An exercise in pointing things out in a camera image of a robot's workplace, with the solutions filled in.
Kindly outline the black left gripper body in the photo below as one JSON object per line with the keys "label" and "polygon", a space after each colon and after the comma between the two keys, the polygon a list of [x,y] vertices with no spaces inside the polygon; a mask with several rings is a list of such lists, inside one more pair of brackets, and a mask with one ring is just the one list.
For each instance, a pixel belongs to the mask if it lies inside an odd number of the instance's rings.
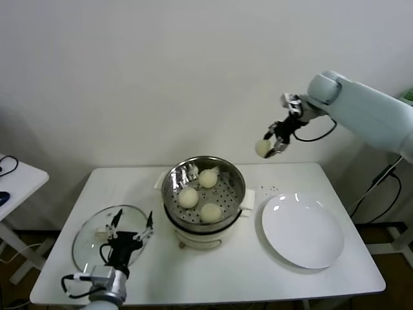
{"label": "black left gripper body", "polygon": [[133,252],[143,247],[143,241],[136,235],[136,232],[120,231],[116,238],[109,239],[108,245],[111,251],[108,256],[108,265],[112,267],[129,266]]}

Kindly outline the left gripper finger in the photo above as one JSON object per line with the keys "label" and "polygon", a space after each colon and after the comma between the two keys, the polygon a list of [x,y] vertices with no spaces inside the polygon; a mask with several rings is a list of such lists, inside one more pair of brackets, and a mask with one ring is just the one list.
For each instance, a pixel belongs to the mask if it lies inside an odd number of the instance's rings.
{"label": "left gripper finger", "polygon": [[134,240],[139,242],[147,242],[154,234],[153,228],[153,218],[152,218],[152,211],[150,212],[148,219],[146,221],[146,227],[142,232],[137,233],[134,236]]}
{"label": "left gripper finger", "polygon": [[119,221],[123,215],[123,210],[120,209],[117,214],[113,217],[112,221],[110,224],[107,224],[105,226],[106,233],[107,233],[107,239],[108,240],[113,240],[117,238],[117,226],[119,224]]}

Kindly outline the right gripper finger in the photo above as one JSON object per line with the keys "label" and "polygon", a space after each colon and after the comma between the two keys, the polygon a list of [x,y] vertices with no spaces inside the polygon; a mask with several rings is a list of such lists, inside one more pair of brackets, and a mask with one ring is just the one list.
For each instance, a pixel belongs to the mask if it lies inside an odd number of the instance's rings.
{"label": "right gripper finger", "polygon": [[269,140],[271,137],[275,137],[277,139],[277,127],[279,125],[278,121],[275,121],[268,127],[267,133],[264,135],[264,140]]}
{"label": "right gripper finger", "polygon": [[282,138],[276,138],[274,143],[270,143],[266,158],[271,158],[277,154],[281,154],[288,147],[288,143],[285,143]]}

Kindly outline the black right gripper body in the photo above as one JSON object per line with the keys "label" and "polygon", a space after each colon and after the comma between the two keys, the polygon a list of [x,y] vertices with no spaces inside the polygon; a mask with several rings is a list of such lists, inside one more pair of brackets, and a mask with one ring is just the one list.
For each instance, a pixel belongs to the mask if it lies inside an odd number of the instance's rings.
{"label": "black right gripper body", "polygon": [[276,121],[274,134],[277,138],[289,139],[296,130],[306,125],[305,121],[300,120],[293,114],[289,114],[283,121]]}

